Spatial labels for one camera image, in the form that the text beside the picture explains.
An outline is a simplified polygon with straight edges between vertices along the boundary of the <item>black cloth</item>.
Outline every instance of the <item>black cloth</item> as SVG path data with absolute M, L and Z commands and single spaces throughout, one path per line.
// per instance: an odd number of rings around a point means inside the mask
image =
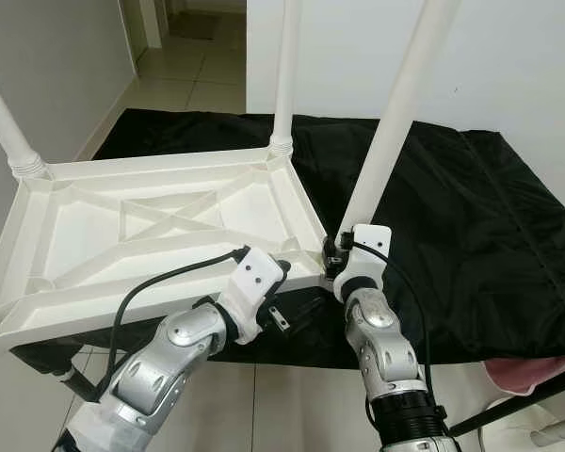
M 271 126 L 270 115 L 126 110 L 95 159 L 266 146 Z M 336 234 L 376 126 L 294 118 L 293 165 L 328 234 Z M 565 207 L 500 134 L 415 122 L 373 223 L 393 230 L 390 256 L 423 301 L 433 362 L 565 355 Z M 423 356 L 410 293 L 392 270 L 385 278 L 402 330 Z M 264 334 L 217 359 L 355 366 L 329 293 L 285 299 L 284 314 L 300 325 L 292 338 Z M 91 343 L 101 334 L 82 336 Z

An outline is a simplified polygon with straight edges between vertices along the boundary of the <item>pink cloth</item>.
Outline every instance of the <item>pink cloth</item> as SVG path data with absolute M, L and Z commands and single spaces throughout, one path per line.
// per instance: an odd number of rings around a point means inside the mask
M 536 360 L 495 358 L 483 364 L 493 383 L 501 390 L 517 396 L 529 396 L 536 385 L 564 370 L 565 356 Z

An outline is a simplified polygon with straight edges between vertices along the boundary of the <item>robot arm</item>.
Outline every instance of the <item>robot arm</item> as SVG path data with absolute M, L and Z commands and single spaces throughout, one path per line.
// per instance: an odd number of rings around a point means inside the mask
M 99 403 L 82 405 L 68 425 L 82 452 L 139 452 L 161 428 L 190 374 L 227 342 L 247 344 L 261 328 L 263 302 L 280 287 L 290 265 L 250 249 L 218 300 L 205 298 L 169 315 L 152 342 L 113 376 Z
M 335 257 L 336 265 L 339 259 L 347 259 L 347 264 L 333 282 L 335 296 L 345 305 L 346 338 L 358 358 L 381 451 L 456 452 L 458 445 L 444 434 L 444 408 L 436 406 L 429 393 L 412 345 L 383 293 L 386 264 L 353 246 L 387 254 L 390 241 L 389 228 L 356 225 L 342 241 L 349 252 Z

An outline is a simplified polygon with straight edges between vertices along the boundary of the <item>tiled floor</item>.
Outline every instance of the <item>tiled floor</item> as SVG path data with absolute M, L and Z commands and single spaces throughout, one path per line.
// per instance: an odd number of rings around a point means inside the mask
M 129 106 L 159 110 L 245 111 L 244 19 L 224 16 L 213 42 L 169 39 L 138 63 Z M 105 351 L 85 348 L 75 364 L 94 382 Z M 433 382 L 448 425 L 499 397 L 478 363 L 437 365 Z M 207 363 L 190 379 L 151 452 L 376 451 L 356 371 Z M 0 452 L 46 452 L 80 400 L 50 376 L 8 355 L 0 360 Z M 565 418 L 565 393 L 545 402 Z M 460 437 L 479 452 L 476 433 Z

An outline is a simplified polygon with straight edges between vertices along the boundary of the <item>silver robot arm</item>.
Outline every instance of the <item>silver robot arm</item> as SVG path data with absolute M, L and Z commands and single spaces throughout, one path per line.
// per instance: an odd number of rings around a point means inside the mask
M 381 451 L 456 452 L 456 442 L 444 434 L 444 409 L 435 405 L 414 349 L 383 293 L 386 263 L 354 245 L 387 255 L 390 242 L 389 228 L 359 224 L 342 241 L 349 251 L 329 256 L 338 267 L 347 260 L 333 290 L 345 305 L 346 338 L 358 358 Z
M 159 431 L 190 374 L 227 342 L 247 344 L 261 328 L 259 307 L 280 287 L 290 265 L 251 249 L 220 293 L 169 315 L 152 342 L 114 375 L 99 403 L 86 402 L 68 430 L 82 452 L 140 452 Z

